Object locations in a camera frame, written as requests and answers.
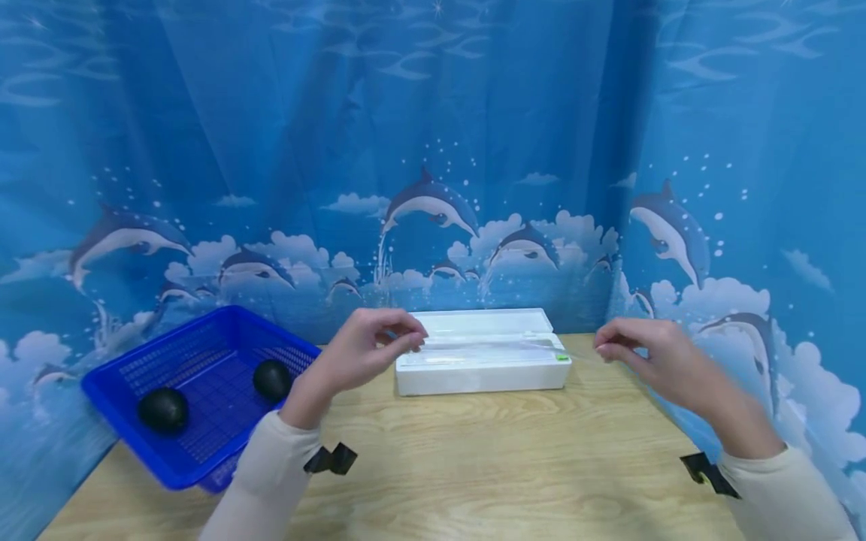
white foam box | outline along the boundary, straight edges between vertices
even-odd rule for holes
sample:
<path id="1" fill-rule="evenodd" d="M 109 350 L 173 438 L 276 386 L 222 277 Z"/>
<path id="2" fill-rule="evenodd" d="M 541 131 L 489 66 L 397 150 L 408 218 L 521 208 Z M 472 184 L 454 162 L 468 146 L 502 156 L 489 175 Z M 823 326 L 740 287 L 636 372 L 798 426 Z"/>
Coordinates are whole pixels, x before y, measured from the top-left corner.
<path id="1" fill-rule="evenodd" d="M 396 362 L 400 396 L 561 389 L 572 359 L 542 308 L 415 312 L 429 337 Z"/>

blue curtain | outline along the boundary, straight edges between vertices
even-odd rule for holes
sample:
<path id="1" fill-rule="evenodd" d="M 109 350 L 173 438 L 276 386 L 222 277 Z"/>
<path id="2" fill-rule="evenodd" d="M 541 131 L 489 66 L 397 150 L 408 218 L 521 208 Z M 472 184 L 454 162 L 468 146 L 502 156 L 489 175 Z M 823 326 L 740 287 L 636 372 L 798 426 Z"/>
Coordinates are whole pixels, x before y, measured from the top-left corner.
<path id="1" fill-rule="evenodd" d="M 834 331 L 863 319 L 864 23 L 862 0 L 0 4 L 0 534 L 34 538 L 113 443 L 81 376 L 226 304 L 316 343 L 359 306 L 678 319 L 856 517 L 866 378 Z"/>
<path id="2" fill-rule="evenodd" d="M 763 398 L 859 527 L 866 68 L 850 55 L 866 50 L 866 3 L 656 9 L 650 116 L 609 314 L 682 324 Z M 715 458 L 709 426 L 668 408 Z"/>

table surface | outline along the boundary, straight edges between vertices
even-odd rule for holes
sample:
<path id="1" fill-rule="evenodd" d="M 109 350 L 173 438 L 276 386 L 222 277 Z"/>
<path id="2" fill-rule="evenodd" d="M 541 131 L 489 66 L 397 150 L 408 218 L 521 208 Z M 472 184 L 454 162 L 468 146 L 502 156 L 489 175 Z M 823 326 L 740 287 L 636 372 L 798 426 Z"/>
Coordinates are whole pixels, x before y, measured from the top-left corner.
<path id="1" fill-rule="evenodd" d="M 679 457 L 692 443 L 590 335 L 563 390 L 396 397 L 392 371 L 339 396 L 322 440 L 359 453 L 313 477 L 293 541 L 742 539 Z M 40 537 L 195 539 L 218 497 L 170 493 L 121 442 Z"/>

black strap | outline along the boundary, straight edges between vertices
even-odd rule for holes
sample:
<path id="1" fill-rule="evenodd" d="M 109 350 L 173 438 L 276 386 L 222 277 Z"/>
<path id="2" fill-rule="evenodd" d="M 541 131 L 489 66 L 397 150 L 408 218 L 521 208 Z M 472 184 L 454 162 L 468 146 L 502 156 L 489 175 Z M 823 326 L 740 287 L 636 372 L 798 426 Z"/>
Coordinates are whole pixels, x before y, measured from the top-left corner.
<path id="1" fill-rule="evenodd" d="M 355 459 L 358 458 L 358 453 L 352 451 L 341 441 L 337 444 L 337 447 L 333 449 L 331 456 L 333 457 L 331 461 L 331 472 L 336 473 L 337 475 L 346 475 L 349 473 L 349 469 L 352 468 L 352 464 L 355 463 Z"/>
<path id="2" fill-rule="evenodd" d="M 680 460 L 695 483 L 703 485 L 709 481 L 715 493 L 741 499 L 734 487 L 721 474 L 719 467 L 710 463 L 706 453 L 690 454 L 680 457 Z"/>
<path id="3" fill-rule="evenodd" d="M 307 473 L 321 473 L 330 471 L 337 475 L 346 475 L 358 458 L 358 453 L 352 451 L 343 442 L 337 444 L 333 452 L 328 451 L 324 447 L 320 447 L 313 458 L 304 464 L 304 471 Z"/>
<path id="4" fill-rule="evenodd" d="M 316 454 L 313 455 L 313 458 L 308 460 L 307 464 L 304 464 L 304 471 L 307 473 L 321 473 L 331 469 L 332 463 L 331 453 L 327 449 L 320 447 L 316 451 Z"/>

basket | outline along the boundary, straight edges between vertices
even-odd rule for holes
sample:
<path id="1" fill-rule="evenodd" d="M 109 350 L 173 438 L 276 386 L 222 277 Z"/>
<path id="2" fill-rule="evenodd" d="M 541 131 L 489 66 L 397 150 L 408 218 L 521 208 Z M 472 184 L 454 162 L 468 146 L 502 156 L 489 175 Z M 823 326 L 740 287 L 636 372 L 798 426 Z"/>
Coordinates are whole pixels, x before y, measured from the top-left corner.
<path id="1" fill-rule="evenodd" d="M 274 408 L 253 388 L 255 367 L 276 359 L 294 378 L 319 353 L 249 310 L 226 306 L 90 371 L 81 387 L 163 486 L 220 493 L 253 428 Z M 159 387 L 179 390 L 190 404 L 180 435 L 160 435 L 139 421 L 139 399 Z"/>

